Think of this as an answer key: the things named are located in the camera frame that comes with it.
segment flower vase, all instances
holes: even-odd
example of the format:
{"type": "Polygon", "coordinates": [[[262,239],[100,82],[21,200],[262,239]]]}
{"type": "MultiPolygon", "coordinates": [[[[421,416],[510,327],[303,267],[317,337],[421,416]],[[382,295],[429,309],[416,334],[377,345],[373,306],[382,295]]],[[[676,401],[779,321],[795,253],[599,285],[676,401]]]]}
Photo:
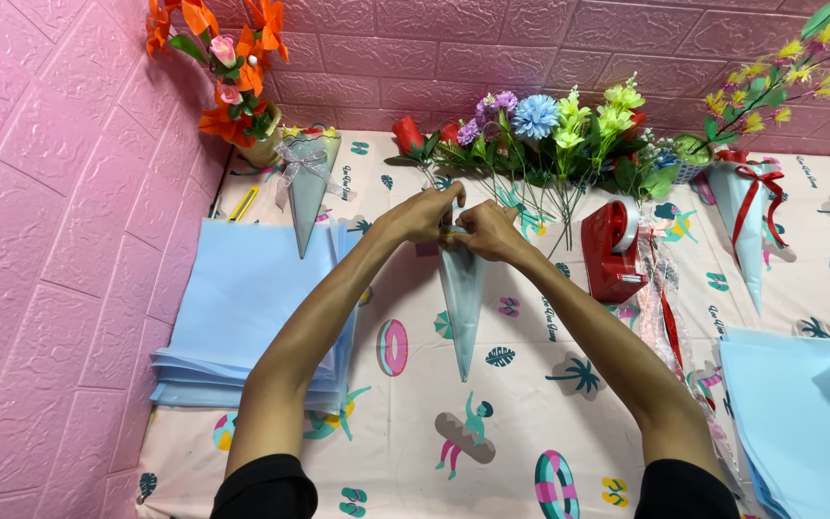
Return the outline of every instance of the flower vase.
{"type": "Polygon", "coordinates": [[[265,112],[271,117],[271,126],[266,132],[268,136],[263,139],[256,139],[255,144],[250,148],[236,145],[242,157],[245,157],[249,164],[258,169],[273,166],[281,161],[281,156],[274,151],[274,144],[277,142],[277,137],[274,135],[274,132],[277,131],[278,123],[281,122],[283,114],[281,113],[281,109],[271,100],[268,101],[265,112]]]}
{"type": "Polygon", "coordinates": [[[671,143],[672,156],[668,157],[668,164],[679,163],[681,169],[674,179],[675,184],[686,184],[707,170],[707,166],[713,162],[713,150],[709,146],[703,146],[704,141],[696,135],[681,134],[675,136],[671,143]]]}

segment pink foam wall panel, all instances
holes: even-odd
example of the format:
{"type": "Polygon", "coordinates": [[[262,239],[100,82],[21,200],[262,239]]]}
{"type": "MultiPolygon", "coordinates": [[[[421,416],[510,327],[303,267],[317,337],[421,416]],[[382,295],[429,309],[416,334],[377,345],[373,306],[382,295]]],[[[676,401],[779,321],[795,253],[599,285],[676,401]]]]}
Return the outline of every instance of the pink foam wall panel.
{"type": "MultiPolygon", "coordinates": [[[[388,130],[407,113],[429,131],[468,118],[490,91],[564,96],[578,85],[593,104],[604,88],[638,72],[648,124],[698,130],[702,98],[738,66],[797,37],[824,2],[284,0],[292,62],[274,58],[265,92],[282,103],[287,124],[388,130]]],[[[249,18],[233,13],[226,9],[223,26],[236,34],[249,18]]],[[[186,29],[182,18],[174,21],[186,29]]],[[[830,141],[830,100],[790,104],[796,121],[771,128],[759,144],[830,149],[813,145],[830,141]],[[774,138],[781,136],[807,140],[774,138]]]]}
{"type": "Polygon", "coordinates": [[[190,58],[147,59],[146,12],[0,0],[0,519],[133,516],[150,354],[230,149],[190,58]]]}

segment tape dispenser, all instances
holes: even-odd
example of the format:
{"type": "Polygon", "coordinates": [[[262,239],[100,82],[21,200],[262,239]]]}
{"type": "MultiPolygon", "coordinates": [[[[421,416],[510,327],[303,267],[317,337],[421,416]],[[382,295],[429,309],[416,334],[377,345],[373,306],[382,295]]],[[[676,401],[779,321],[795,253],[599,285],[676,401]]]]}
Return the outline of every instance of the tape dispenser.
{"type": "Polygon", "coordinates": [[[636,272],[639,208],[630,197],[613,197],[582,220],[582,253],[591,296],[623,303],[646,285],[636,272]]]}

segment blue chrysanthemum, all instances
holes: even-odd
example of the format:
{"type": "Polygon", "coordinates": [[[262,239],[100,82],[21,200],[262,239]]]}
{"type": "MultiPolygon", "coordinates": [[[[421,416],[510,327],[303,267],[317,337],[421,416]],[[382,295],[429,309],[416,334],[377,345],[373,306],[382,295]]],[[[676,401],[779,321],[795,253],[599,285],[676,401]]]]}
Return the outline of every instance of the blue chrysanthemum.
{"type": "Polygon", "coordinates": [[[514,133],[519,136],[544,138],[559,124],[559,108],[556,100],[543,94],[531,95],[522,99],[514,109],[511,119],[514,133]]]}

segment black sleeve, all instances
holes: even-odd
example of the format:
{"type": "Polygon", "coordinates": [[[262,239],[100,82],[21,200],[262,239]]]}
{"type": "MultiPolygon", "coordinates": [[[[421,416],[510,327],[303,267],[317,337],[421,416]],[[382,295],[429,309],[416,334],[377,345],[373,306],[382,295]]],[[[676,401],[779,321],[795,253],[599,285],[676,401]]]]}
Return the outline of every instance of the black sleeve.
{"type": "Polygon", "coordinates": [[[210,519],[309,519],[316,513],[316,486],[291,454],[270,454],[236,469],[213,500],[210,519]]]}
{"type": "Polygon", "coordinates": [[[646,467],[635,519],[739,519],[732,493],[699,466],[657,460],[646,467]]]}

